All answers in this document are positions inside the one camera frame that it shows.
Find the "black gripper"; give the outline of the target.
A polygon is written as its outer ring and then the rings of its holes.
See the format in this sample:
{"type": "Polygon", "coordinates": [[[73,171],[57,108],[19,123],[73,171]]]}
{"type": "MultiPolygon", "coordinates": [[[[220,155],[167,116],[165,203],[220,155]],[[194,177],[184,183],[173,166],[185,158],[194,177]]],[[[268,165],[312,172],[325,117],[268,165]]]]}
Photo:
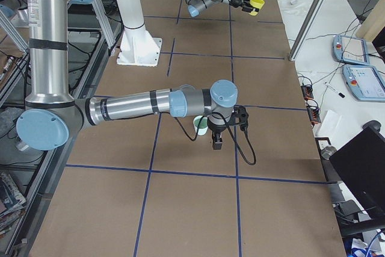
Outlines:
{"type": "MultiPolygon", "coordinates": [[[[234,8],[242,7],[243,2],[250,2],[250,0],[230,0],[230,6],[234,8]]],[[[247,12],[248,14],[256,13],[256,9],[254,7],[243,6],[242,11],[247,12]]]]}
{"type": "Polygon", "coordinates": [[[221,150],[223,139],[221,134],[226,130],[225,124],[216,124],[208,120],[208,128],[212,131],[212,148],[213,150],[221,150]]]}

